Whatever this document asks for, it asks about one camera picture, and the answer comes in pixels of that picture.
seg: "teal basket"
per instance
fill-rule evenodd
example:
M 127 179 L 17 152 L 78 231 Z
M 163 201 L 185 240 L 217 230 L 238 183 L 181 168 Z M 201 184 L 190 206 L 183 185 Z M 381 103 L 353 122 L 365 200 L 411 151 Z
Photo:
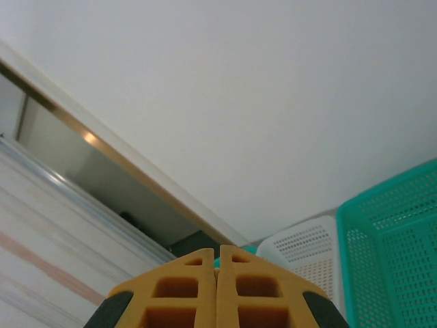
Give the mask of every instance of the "teal basket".
M 437 160 L 337 213 L 351 327 L 437 327 Z

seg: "yellow plastic part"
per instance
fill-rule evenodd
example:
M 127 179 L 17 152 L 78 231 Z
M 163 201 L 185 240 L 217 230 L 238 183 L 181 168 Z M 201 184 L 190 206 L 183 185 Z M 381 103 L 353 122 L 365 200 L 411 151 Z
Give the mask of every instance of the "yellow plastic part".
M 238 247 L 200 249 L 115 287 L 134 293 L 116 328 L 318 328 L 303 292 L 307 280 Z

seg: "white plastic basket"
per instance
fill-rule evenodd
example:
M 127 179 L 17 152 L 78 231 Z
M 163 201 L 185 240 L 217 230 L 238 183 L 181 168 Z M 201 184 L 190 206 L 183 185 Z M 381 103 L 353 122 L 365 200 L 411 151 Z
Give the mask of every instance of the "white plastic basket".
M 259 245 L 257 255 L 318 285 L 345 316 L 333 217 L 311 219 L 278 232 Z

